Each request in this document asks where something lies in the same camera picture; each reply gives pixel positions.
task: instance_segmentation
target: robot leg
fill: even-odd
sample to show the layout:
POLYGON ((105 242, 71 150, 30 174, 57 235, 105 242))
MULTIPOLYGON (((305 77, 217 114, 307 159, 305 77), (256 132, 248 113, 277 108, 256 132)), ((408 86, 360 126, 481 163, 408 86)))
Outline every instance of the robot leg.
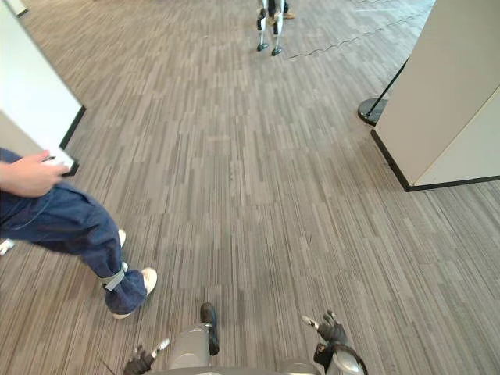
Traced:
POLYGON ((259 11, 259 18, 257 19, 257 30, 259 31, 260 36, 260 42, 257 46, 257 51, 259 52, 269 47, 269 45, 264 42, 264 39, 266 37, 267 1, 268 0, 262 0, 262 8, 259 11))
POLYGON ((274 45, 273 56, 279 55, 281 53, 280 46, 280 36, 283 30, 284 21, 284 0, 280 0, 280 11, 274 15, 274 25, 273 33, 276 38, 276 44, 274 45))

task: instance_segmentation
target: hand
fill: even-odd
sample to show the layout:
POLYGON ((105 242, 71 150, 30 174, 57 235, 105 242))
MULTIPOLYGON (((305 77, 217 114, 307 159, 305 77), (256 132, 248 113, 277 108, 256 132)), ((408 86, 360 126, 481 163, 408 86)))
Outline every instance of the hand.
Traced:
POLYGON ((70 170, 66 166, 42 164, 49 157, 49 152, 30 155, 13 162, 0 163, 0 188, 11 194, 25 198, 36 198, 47 194, 55 184, 61 181, 61 175, 70 170))

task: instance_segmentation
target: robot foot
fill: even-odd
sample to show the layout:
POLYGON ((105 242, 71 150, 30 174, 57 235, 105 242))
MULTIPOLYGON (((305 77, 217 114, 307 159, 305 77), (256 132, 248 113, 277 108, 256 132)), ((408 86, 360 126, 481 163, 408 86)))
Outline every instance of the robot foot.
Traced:
POLYGON ((276 48, 273 50, 273 53, 272 53, 271 55, 273 55, 273 56, 277 56, 277 55, 279 55, 279 54, 281 53, 281 51, 283 51, 283 50, 281 49, 281 47, 276 47, 276 48))
POLYGON ((262 50, 266 49, 269 47, 267 43, 261 43, 260 45, 257 46, 257 51, 261 52, 262 50))

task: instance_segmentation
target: stanchion base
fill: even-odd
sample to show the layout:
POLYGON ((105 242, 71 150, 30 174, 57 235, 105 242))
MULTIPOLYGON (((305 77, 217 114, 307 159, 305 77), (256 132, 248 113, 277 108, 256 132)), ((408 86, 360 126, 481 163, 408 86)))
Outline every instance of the stanchion base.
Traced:
POLYGON ((388 103, 388 101, 385 99, 380 100, 380 102, 373 109, 371 114, 367 116, 366 114, 369 112, 370 108, 372 108, 372 105, 375 104, 376 101, 377 101, 376 99, 367 99, 364 102, 362 102, 358 107, 359 118, 363 120, 365 123, 368 123, 369 125, 372 126, 377 125, 377 122, 380 119, 380 116, 382 116, 382 112, 384 111, 385 106, 388 103))

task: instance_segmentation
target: stanchion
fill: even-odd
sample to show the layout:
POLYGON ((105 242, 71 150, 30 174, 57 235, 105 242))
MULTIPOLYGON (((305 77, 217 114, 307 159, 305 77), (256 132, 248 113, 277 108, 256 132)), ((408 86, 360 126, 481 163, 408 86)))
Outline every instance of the stanchion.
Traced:
POLYGON ((394 78, 392 78, 391 82, 385 88, 384 92, 377 99, 375 98, 367 99, 359 105, 358 116, 365 123, 368 123, 369 125, 372 126, 377 125, 377 122, 380 119, 380 116, 382 116, 382 112, 384 111, 385 106, 388 103, 386 99, 382 98, 389 91, 389 88, 391 88, 392 84, 398 79, 399 74, 401 74, 403 69, 405 69, 405 65, 407 62, 408 59, 402 65, 401 69, 399 69, 399 71, 396 73, 394 78))

